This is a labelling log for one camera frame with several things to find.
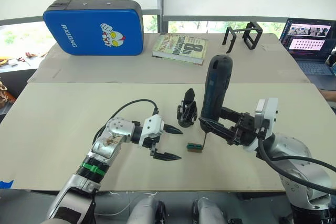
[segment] laptop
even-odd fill
[[[312,83],[336,90],[336,76],[325,63],[336,46],[336,21],[289,18],[280,42]]]

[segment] white cable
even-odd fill
[[[138,196],[136,196],[130,203],[127,204],[127,206],[125,206],[122,210],[120,210],[119,212],[116,212],[115,214],[99,214],[99,213],[94,213],[94,215],[99,215],[99,216],[115,216],[118,214],[121,214],[122,212],[124,212],[139,196],[142,195],[150,195],[149,197],[154,197],[156,194],[158,194],[158,192],[156,192],[155,194],[150,194],[150,193],[146,193],[146,194],[139,194]]]
[[[109,191],[109,193],[112,194],[112,195],[115,195],[115,194],[118,195],[118,196],[119,196],[118,198],[120,199],[120,194],[118,194],[118,193],[113,193],[113,192],[111,192],[111,191]]]

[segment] black cable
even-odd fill
[[[96,217],[95,217],[95,213],[94,213],[94,212],[93,212],[93,214],[92,214],[91,223],[92,223],[92,224],[97,224],[97,222],[96,222]]]
[[[318,165],[321,165],[321,166],[324,166],[325,168],[328,168],[334,172],[336,172],[336,167],[326,163],[326,162],[323,162],[323,161],[320,161],[318,159],[315,159],[315,158],[311,158],[311,157],[301,157],[301,156],[283,156],[283,157],[274,157],[274,158],[270,158],[272,161],[280,161],[280,160],[287,160],[287,159],[297,159],[297,160],[303,160],[303,161],[307,161],[307,162],[311,162],[311,163],[314,163],[314,164],[318,164]]]
[[[265,127],[262,127],[259,133],[262,133],[265,131]],[[289,174],[288,172],[285,172],[284,170],[280,169],[276,164],[274,164],[272,162],[272,160],[269,158],[269,156],[267,155],[265,149],[264,149],[264,139],[261,136],[258,136],[258,146],[259,146],[259,151],[260,151],[260,155],[263,158],[263,160],[273,169],[275,170],[277,173],[281,174],[282,176],[296,182],[299,183],[301,185],[307,186],[309,188],[318,190],[318,191],[322,191],[326,194],[333,194],[336,195],[336,190],[335,189],[331,189],[325,186],[320,186],[317,185],[315,183],[312,182],[308,182],[306,180],[300,179],[294,175]]]
[[[156,106],[156,103],[153,102],[152,100],[150,99],[138,99],[138,100],[134,100],[134,101],[131,101],[129,103],[126,103],[125,105],[123,105],[122,107],[120,107],[108,120],[107,122],[114,118],[121,110],[123,110],[124,108],[126,108],[127,106],[131,105],[131,104],[134,104],[136,102],[150,102],[154,105],[154,111],[153,111],[153,115],[155,114],[158,114],[159,112],[159,109],[157,108],[158,106]],[[96,132],[96,134],[94,135],[94,138],[93,138],[93,141],[92,141],[92,144],[96,141],[97,138],[99,138],[101,136],[101,134],[103,133],[103,131],[105,130],[105,126],[106,126],[106,123]]]

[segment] cartoon sticker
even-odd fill
[[[120,32],[114,31],[112,26],[102,23],[100,24],[101,30],[103,31],[103,42],[106,46],[111,47],[119,47],[124,43],[125,36],[123,36]]]

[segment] green band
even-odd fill
[[[98,166],[95,166],[95,165],[89,165],[89,164],[86,164],[86,163],[82,163],[81,166],[90,170],[90,171],[92,171],[93,173],[97,173],[101,176],[104,176],[105,173],[106,173],[103,170],[99,169]]]

